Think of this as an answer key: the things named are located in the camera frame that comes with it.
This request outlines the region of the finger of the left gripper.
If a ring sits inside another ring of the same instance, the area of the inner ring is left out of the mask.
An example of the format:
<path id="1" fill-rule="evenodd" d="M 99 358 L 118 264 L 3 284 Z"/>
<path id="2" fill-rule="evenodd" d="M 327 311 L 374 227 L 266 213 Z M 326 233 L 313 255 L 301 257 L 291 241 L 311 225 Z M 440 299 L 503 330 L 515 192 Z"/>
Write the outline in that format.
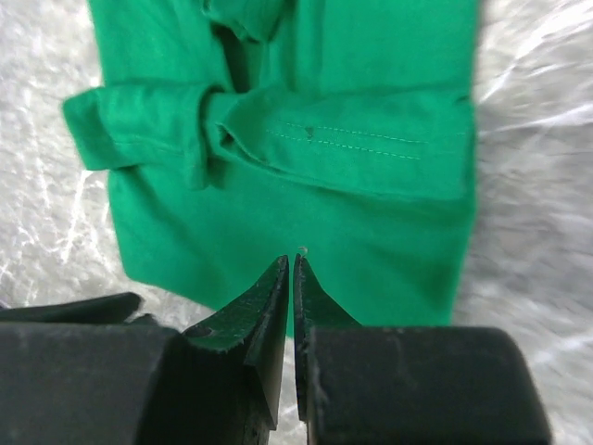
<path id="1" fill-rule="evenodd" d="M 153 325 L 158 321 L 150 314 L 139 314 L 144 300 L 133 292 L 67 303 L 1 308 L 1 324 L 85 324 L 85 325 Z"/>

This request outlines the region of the green t-shirt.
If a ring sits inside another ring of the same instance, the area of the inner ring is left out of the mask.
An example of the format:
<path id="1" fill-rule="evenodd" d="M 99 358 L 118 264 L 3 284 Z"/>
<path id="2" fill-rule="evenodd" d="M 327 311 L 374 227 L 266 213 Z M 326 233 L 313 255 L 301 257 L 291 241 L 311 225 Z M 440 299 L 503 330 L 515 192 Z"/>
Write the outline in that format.
<path id="1" fill-rule="evenodd" d="M 125 273 L 212 309 L 303 254 L 367 325 L 451 320 L 475 214 L 476 1 L 92 1 L 67 99 Z"/>

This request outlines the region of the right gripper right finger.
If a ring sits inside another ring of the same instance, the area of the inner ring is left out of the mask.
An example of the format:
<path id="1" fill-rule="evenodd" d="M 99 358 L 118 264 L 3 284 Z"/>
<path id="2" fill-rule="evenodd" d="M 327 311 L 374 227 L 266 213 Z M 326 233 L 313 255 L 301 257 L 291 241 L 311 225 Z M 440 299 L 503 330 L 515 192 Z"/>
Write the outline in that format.
<path id="1" fill-rule="evenodd" d="M 550 444 L 515 340 L 493 327 L 369 327 L 294 263 L 298 415 L 310 444 Z"/>

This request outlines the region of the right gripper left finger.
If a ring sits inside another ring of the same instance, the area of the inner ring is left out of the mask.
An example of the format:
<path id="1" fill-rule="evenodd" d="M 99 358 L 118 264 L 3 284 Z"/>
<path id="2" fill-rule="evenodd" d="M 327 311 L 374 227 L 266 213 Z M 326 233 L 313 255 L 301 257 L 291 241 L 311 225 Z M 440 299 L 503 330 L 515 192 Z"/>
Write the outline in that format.
<path id="1" fill-rule="evenodd" d="M 5 444 L 264 444 L 277 427 L 284 256 L 183 331 L 1 324 Z"/>

